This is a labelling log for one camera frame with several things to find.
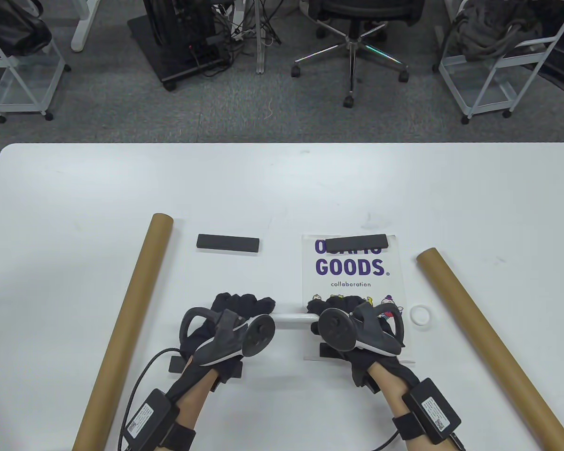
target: vr controller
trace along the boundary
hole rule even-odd
[[[394,337],[380,325],[379,320],[384,313],[393,314]],[[360,303],[351,313],[334,308],[324,310],[319,316],[318,329],[321,338],[340,352],[359,348],[396,357],[405,347],[403,319],[394,303],[381,303],[376,307],[370,303]]]
[[[246,319],[231,310],[220,313],[204,307],[193,307],[181,320],[180,343],[188,338],[188,328],[194,318],[201,316],[215,324],[215,336],[201,344],[192,361],[200,366],[212,366],[232,357],[252,357],[265,349],[276,332],[269,314]]]

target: black glove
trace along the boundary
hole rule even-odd
[[[327,301],[322,301],[321,299],[314,299],[309,301],[307,305],[308,313],[315,313],[320,315],[324,310],[334,308],[345,311],[346,313],[351,313],[355,310],[355,307],[360,305],[360,303],[366,303],[367,301],[359,296],[331,296]],[[386,318],[379,319],[380,327],[386,333],[393,335],[393,329],[387,322]],[[319,335],[318,323],[314,322],[311,326],[312,332],[315,335]],[[351,370],[353,375],[353,382],[358,387],[368,386],[374,393],[379,391],[378,385],[372,379],[372,376],[368,374],[368,368],[370,368],[374,363],[378,362],[380,365],[385,367],[387,371],[391,374],[403,379],[409,388],[414,388],[419,384],[418,378],[411,372],[411,370],[399,362],[396,357],[386,357],[385,355],[377,354],[370,350],[360,350],[355,348],[349,352],[339,352],[329,346],[326,343],[320,344],[320,356],[329,358],[340,358],[351,363]]]
[[[272,298],[263,298],[258,301],[254,295],[239,296],[220,293],[215,297],[211,310],[220,312],[228,309],[243,318],[249,319],[260,314],[272,313],[275,305],[276,302]],[[211,321],[205,321],[187,339],[180,340],[181,356],[188,361],[198,346],[213,337],[215,337],[215,324]],[[242,356],[232,357],[213,365],[213,369],[219,374],[220,382],[226,382],[234,374],[235,368],[241,359]]]

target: white table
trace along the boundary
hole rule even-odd
[[[539,448],[417,269],[431,246],[564,424],[564,144],[17,144],[0,155],[0,451],[70,450],[155,212],[174,232],[108,450],[189,307],[227,290],[299,311],[304,233],[398,235],[407,297],[435,314],[429,331],[407,321],[415,371],[469,450]],[[257,236],[261,252],[199,252],[198,233]],[[209,397],[194,450],[368,451],[392,434],[383,398],[303,361],[301,340],[279,331]]]

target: black battery pack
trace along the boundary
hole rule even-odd
[[[130,451],[154,451],[175,422],[180,409],[159,389],[149,397],[123,430]]]
[[[434,445],[449,438],[455,428],[462,423],[458,414],[430,378],[424,379],[403,395],[402,399],[418,418]]]

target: cardboard tube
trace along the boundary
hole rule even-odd
[[[171,217],[162,213],[153,215],[104,353],[73,451],[102,451],[106,445],[172,228]]]
[[[416,260],[545,451],[564,451],[564,427],[435,248]]]

